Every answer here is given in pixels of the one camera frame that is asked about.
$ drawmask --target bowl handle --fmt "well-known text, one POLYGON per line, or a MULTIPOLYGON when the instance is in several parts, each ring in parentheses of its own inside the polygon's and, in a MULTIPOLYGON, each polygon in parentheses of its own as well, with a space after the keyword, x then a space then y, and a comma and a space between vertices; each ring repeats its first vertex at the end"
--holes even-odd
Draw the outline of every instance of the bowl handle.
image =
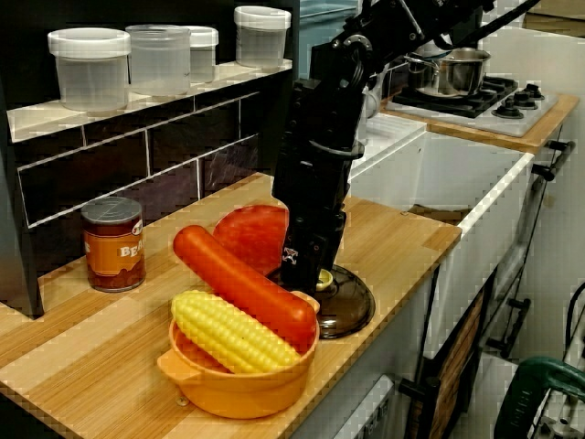
POLYGON ((321 307, 319 306, 319 302, 314 300, 310 295, 305 294, 301 291, 291 291, 291 293, 307 302, 314 309, 315 314, 319 312, 319 308, 321 307))
POLYGON ((173 349, 161 355, 156 364, 176 384, 197 384, 201 380, 201 372, 186 364, 173 349))

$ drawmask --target tile backsplash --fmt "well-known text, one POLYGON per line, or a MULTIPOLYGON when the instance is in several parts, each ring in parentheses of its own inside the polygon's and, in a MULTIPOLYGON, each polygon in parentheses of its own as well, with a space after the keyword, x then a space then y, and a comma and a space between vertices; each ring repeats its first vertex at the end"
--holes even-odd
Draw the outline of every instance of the tile backsplash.
POLYGON ((83 255, 80 209, 92 199, 135 199, 147 225, 257 172, 263 94, 289 79, 250 80, 14 144, 38 275, 83 255))

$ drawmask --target can lid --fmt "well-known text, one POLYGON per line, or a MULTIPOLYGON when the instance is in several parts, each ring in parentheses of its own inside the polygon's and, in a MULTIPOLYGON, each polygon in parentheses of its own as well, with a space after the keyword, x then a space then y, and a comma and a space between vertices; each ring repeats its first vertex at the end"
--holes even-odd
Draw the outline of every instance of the can lid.
POLYGON ((123 30, 75 27, 48 34, 48 50, 56 57, 103 59, 130 53, 130 35, 123 30))
POLYGON ((206 48, 219 43, 219 33, 213 27, 185 26, 191 31, 191 47, 206 48))
POLYGON ((115 225, 138 218, 143 208, 129 198, 107 197, 90 201, 81 208, 81 216, 92 224, 115 225))
POLYGON ((291 27, 291 13, 265 6, 239 6, 234 10, 236 25, 262 30, 286 30, 291 27))

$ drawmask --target yellow corn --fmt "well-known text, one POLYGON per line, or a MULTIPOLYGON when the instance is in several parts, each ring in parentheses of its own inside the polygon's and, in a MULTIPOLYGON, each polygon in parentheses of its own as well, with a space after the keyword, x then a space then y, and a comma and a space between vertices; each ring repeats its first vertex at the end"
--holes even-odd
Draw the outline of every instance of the yellow corn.
POLYGON ((234 373, 270 372, 300 358, 265 325, 214 294, 185 291, 171 311, 187 338, 234 373))

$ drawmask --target wooden countertop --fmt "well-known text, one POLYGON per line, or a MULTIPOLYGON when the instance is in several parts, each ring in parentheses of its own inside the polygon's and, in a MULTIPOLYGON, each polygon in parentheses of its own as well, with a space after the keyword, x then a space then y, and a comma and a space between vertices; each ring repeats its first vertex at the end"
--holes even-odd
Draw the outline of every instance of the wooden countertop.
POLYGON ((429 118, 405 114, 402 112, 392 112, 386 110, 386 103, 382 102, 382 109, 384 114, 391 114, 393 116, 411 119, 413 121, 425 122, 427 124, 427 131, 438 134, 445 134, 451 137, 459 137, 482 144, 501 146, 503 148, 514 149, 522 153, 530 153, 536 155, 540 148, 544 146, 551 134, 557 130, 572 112, 577 104, 579 98, 570 96, 568 94, 561 94, 558 97, 557 104, 547 112, 547 114, 538 121, 523 137, 512 137, 510 135, 490 133, 483 130, 477 130, 467 126, 460 126, 454 123, 446 123, 436 121, 429 118))
POLYGON ((169 349, 169 301, 203 282, 173 254, 189 224, 213 230, 227 213, 278 204, 256 174, 144 229, 146 281, 121 294, 89 288, 81 258, 40 279, 47 313, 31 321, 0 306, 0 391, 66 437, 277 438, 290 435, 458 241, 459 228, 348 198, 337 263, 376 297, 376 314, 353 336, 321 341, 304 396, 290 409, 234 421, 176 403, 156 367, 169 349))

